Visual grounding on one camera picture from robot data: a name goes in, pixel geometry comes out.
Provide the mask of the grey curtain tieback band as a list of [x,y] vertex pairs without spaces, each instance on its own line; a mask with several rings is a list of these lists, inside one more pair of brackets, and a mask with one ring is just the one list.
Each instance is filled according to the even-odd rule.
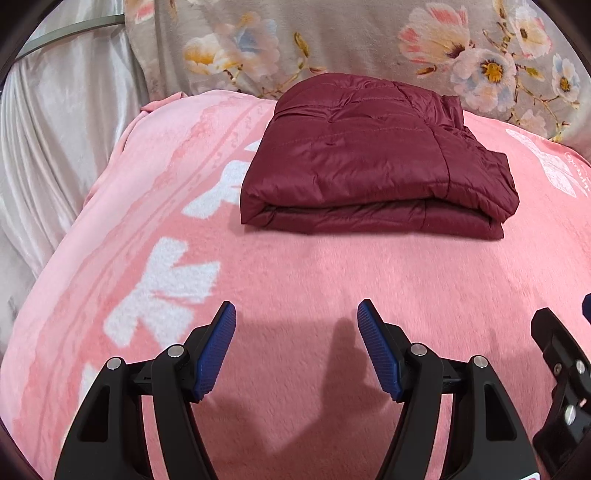
[[90,20],[85,20],[71,24],[68,26],[61,27],[35,39],[29,40],[25,43],[23,48],[16,55],[15,60],[21,60],[29,54],[48,46],[54,42],[63,40],[65,38],[82,34],[88,31],[108,28],[125,24],[125,17],[123,14],[109,15]]

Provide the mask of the grey floral duvet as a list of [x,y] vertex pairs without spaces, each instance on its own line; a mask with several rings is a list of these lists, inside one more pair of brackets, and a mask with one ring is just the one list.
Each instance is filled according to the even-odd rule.
[[590,153],[589,71],[532,1],[128,1],[124,16],[154,100],[366,75]]

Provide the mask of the maroon quilted down jacket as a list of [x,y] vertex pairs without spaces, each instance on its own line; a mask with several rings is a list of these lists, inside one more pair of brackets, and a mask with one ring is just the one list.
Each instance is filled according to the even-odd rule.
[[519,203],[508,158],[479,142],[458,97],[332,73],[276,102],[242,183],[240,219],[304,234],[499,240]]

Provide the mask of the silver satin curtain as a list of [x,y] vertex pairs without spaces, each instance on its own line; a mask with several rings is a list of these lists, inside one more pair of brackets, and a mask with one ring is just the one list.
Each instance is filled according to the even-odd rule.
[[[121,1],[64,1],[34,31],[123,14]],[[1,89],[1,345],[114,144],[147,99],[124,26],[16,61]]]

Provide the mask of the pink fleece blanket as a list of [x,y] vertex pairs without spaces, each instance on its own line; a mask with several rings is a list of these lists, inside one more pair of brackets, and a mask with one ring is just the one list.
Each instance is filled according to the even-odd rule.
[[551,308],[590,345],[590,169],[570,149],[467,114],[520,196],[498,242],[249,230],[238,188],[273,102],[229,92],[143,107],[24,303],[1,366],[1,417],[51,478],[104,363],[151,359],[211,321],[238,324],[197,424],[222,479],[372,479],[400,408],[356,326],[382,317],[442,357],[486,356],[529,434],[553,376],[530,335]]

